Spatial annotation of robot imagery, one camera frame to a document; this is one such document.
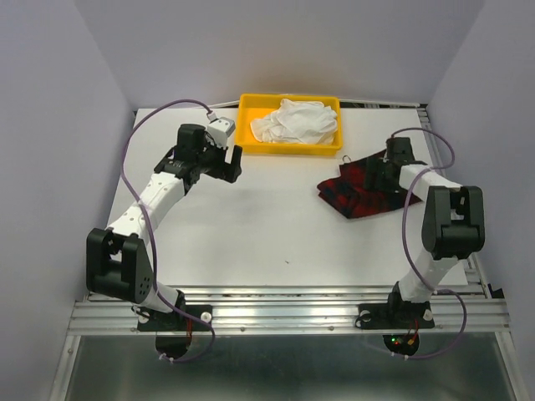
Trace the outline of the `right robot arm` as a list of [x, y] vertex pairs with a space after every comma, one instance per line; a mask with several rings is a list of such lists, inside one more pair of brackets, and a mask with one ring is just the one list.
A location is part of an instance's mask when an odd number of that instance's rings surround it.
[[410, 271], [392, 288], [386, 302], [359, 305], [356, 327], [362, 329], [434, 326], [430, 301], [438, 286], [459, 261], [480, 251], [485, 242], [482, 190], [463, 186], [438, 174], [414, 157], [410, 139], [392, 136], [383, 156], [366, 160], [364, 187], [397, 194], [410, 203], [424, 201], [421, 227], [423, 249], [410, 259]]

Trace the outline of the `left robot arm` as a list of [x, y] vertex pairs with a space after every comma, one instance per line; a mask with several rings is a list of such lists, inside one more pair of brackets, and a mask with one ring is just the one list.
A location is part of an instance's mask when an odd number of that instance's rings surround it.
[[169, 329], [186, 319], [183, 292], [155, 278], [155, 230], [202, 175], [233, 183], [241, 174], [242, 148], [227, 141], [235, 130], [228, 118], [208, 126], [183, 124], [176, 144], [155, 166], [153, 174], [129, 208], [104, 229], [94, 228], [86, 241], [86, 287], [89, 291], [131, 302], [151, 312]]

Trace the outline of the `red plaid pleated skirt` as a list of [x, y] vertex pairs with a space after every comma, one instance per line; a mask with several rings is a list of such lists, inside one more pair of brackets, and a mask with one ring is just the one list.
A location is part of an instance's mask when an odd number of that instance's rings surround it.
[[359, 219], [404, 208], [406, 190], [399, 193], [364, 188], [367, 159], [339, 166], [339, 176], [317, 185], [318, 196], [347, 219]]

